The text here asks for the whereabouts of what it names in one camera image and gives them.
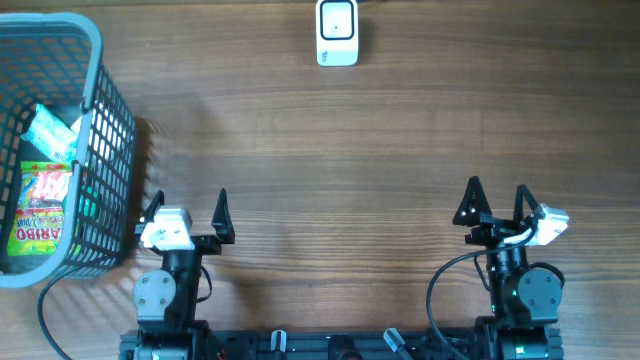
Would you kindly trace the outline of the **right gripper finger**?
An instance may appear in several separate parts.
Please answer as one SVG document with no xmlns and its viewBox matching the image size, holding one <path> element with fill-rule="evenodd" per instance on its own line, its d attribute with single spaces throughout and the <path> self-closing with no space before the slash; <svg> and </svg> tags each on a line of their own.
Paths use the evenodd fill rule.
<svg viewBox="0 0 640 360">
<path fill-rule="evenodd" d="M 478 176 L 467 183 L 462 201 L 452 219 L 453 225 L 478 226 L 492 217 L 492 211 Z"/>
<path fill-rule="evenodd" d="M 535 211 L 539 206 L 528 187 L 525 184 L 521 184 L 516 189 L 513 210 L 514 222 L 520 222 L 524 219 L 524 203 L 527 203 L 532 211 Z"/>
</svg>

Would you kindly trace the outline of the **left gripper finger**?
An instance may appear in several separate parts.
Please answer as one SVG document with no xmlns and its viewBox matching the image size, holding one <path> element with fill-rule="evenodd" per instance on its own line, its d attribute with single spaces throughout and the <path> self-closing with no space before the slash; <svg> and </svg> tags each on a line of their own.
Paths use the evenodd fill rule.
<svg viewBox="0 0 640 360">
<path fill-rule="evenodd" d="M 150 204 L 142 214 L 142 222 L 148 223 L 154 220 L 154 216 L 159 208 L 164 204 L 164 192 L 158 190 L 152 198 Z"/>
<path fill-rule="evenodd" d="M 235 229 L 229 212 L 227 192 L 224 188 L 219 192 L 211 226 L 214 228 L 215 235 L 220 243 L 235 243 Z"/>
</svg>

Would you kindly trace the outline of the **light blue tissue pack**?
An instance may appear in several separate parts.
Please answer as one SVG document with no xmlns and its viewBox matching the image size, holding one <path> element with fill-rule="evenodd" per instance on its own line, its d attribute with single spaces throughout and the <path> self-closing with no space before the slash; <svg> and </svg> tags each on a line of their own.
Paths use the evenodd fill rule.
<svg viewBox="0 0 640 360">
<path fill-rule="evenodd" d="M 79 133 L 46 106 L 36 105 L 35 115 L 20 140 L 24 168 L 40 167 L 56 171 L 73 169 Z"/>
</svg>

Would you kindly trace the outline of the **Haribo gummy candy bag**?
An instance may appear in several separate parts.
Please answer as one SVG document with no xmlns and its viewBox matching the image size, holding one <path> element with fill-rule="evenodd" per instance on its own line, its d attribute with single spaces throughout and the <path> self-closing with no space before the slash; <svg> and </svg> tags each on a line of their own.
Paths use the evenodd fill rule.
<svg viewBox="0 0 640 360">
<path fill-rule="evenodd" d="M 60 242 L 70 163 L 21 163 L 21 190 L 9 235 L 9 256 L 52 255 Z"/>
</svg>

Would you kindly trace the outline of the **green lid white jar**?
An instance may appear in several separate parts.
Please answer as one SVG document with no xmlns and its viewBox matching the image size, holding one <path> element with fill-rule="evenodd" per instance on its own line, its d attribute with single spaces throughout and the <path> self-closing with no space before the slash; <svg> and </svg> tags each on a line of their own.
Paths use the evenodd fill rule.
<svg viewBox="0 0 640 360">
<path fill-rule="evenodd" d="M 88 186 L 86 191 L 80 196 L 80 209 L 83 216 L 91 220 L 98 220 L 100 217 L 100 201 L 102 195 L 97 189 Z"/>
</svg>

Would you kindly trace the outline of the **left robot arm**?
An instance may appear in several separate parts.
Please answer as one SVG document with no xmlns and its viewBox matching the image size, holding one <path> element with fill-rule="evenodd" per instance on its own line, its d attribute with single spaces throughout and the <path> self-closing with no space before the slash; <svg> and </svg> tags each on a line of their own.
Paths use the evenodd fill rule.
<svg viewBox="0 0 640 360">
<path fill-rule="evenodd" d="M 162 257 L 158 270 L 136 281 L 132 300 L 138 329 L 120 339 L 120 359 L 224 359 L 225 350 L 205 320 L 195 318 L 196 306 L 208 300 L 198 294 L 200 279 L 212 283 L 202 258 L 219 255 L 224 244 L 235 242 L 227 192 L 219 192 L 211 220 L 214 232 L 193 235 L 186 208 L 165 204 L 158 191 L 134 230 L 135 238 Z"/>
</svg>

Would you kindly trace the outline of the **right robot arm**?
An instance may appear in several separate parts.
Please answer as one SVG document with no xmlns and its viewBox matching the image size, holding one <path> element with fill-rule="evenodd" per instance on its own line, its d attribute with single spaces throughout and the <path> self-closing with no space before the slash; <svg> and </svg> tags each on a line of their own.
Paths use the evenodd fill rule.
<svg viewBox="0 0 640 360">
<path fill-rule="evenodd" d="M 498 218 L 473 176 L 452 223 L 468 227 L 465 242 L 483 248 L 492 306 L 492 314 L 477 318 L 469 339 L 456 340 L 455 348 L 468 359 L 561 359 L 560 335 L 550 326 L 558 321 L 565 278 L 549 263 L 531 263 L 526 250 L 558 238 L 568 229 L 568 213 L 537 202 L 520 185 L 512 217 Z"/>
</svg>

